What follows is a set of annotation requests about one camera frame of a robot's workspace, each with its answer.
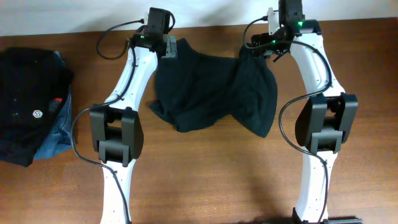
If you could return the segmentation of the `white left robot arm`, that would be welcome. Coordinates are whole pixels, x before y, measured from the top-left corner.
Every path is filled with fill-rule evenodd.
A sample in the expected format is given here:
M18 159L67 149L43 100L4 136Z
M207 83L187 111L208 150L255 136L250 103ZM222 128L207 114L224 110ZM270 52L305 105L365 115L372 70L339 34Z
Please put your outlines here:
M152 7L139 22L141 27L126 41L126 64L114 90L90 109L93 147L104 178L101 224L132 220L131 178L144 144L139 106L159 61L177 56L176 38L169 34L175 24L170 11Z

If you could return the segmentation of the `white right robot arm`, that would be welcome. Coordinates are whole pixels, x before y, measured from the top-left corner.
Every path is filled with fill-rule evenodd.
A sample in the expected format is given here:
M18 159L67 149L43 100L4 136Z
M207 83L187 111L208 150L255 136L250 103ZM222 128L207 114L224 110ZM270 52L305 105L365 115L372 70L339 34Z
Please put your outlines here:
M278 115L279 129L288 106L306 104L295 122L295 142L285 141L303 155L298 202L291 223L362 223L360 218L331 218L327 210L333 165L349 136L358 109L356 95L347 94L336 79L324 48L317 20L306 19L301 0L280 0L263 20L265 34L254 35L248 47L256 55L291 54L296 61L306 94L288 101Z

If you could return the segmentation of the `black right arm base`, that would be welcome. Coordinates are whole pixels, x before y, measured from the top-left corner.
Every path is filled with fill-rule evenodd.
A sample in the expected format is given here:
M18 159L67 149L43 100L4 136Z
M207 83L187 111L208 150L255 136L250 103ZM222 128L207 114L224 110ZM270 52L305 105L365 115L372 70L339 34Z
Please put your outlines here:
M296 209L293 208L292 223L294 224L317 224L317 222L309 222L308 220L301 220ZM320 224L363 224L362 218L357 217L332 217L323 219Z

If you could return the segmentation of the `dark green t-shirt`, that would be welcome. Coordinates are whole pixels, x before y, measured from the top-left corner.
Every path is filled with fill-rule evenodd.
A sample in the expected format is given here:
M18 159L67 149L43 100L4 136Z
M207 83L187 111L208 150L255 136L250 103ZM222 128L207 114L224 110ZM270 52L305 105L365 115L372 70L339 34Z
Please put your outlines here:
M264 138L277 107L277 84L263 56L241 48L238 58L216 57L177 41L177 57L163 58L155 74L150 109L181 133L214 125L231 115Z

